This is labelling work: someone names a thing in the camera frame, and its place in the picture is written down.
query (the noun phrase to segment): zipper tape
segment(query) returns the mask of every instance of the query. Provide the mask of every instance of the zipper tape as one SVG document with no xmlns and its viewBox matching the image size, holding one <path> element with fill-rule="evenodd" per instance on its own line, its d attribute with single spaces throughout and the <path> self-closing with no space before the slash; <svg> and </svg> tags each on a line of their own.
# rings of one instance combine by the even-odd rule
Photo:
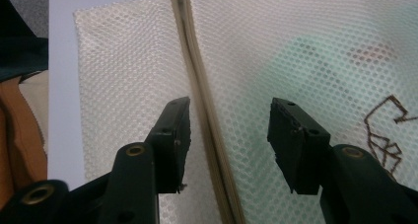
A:
<svg viewBox="0 0 418 224">
<path fill-rule="evenodd" d="M 172 4 L 221 216 L 224 223 L 245 223 L 197 44 L 190 0 L 172 0 Z"/>
</svg>

